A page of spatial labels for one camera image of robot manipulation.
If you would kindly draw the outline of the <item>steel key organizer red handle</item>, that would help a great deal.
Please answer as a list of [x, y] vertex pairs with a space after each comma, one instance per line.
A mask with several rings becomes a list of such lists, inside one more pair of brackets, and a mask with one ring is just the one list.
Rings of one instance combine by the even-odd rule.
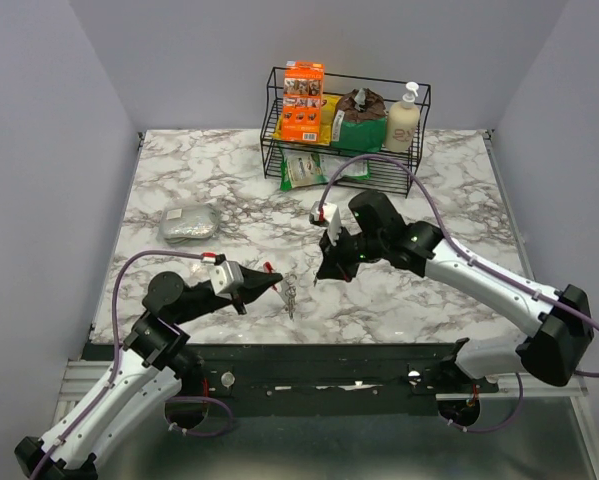
[[272, 286], [272, 290], [282, 299], [290, 320], [294, 319], [296, 310], [296, 281], [297, 276], [294, 273], [288, 273], [283, 275], [280, 282]]

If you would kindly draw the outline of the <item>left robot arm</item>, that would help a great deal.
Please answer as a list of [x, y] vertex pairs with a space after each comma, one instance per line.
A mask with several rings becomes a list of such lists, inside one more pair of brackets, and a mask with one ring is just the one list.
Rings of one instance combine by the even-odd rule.
[[60, 422], [40, 437], [28, 436], [15, 457], [29, 479], [95, 479], [98, 469], [158, 404], [193, 393], [198, 360], [185, 347], [180, 326], [232, 306], [246, 305], [282, 281], [225, 260], [209, 278], [188, 286], [175, 272], [157, 274], [143, 299], [144, 313], [115, 351], [106, 373]]

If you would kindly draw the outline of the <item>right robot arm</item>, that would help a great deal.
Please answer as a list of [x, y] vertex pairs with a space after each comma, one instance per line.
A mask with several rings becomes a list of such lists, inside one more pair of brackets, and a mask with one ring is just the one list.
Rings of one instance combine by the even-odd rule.
[[590, 308], [582, 289], [569, 285], [558, 290], [516, 275], [427, 221], [406, 222], [378, 191], [356, 195], [348, 208], [360, 227], [357, 234], [342, 226], [336, 205], [316, 202], [312, 207], [310, 222], [325, 229], [317, 279], [349, 282], [361, 264], [385, 260], [463, 292], [516, 326], [515, 335], [457, 341], [438, 370], [446, 389], [459, 392], [475, 379], [520, 372], [548, 385], [568, 384], [593, 339], [583, 320]]

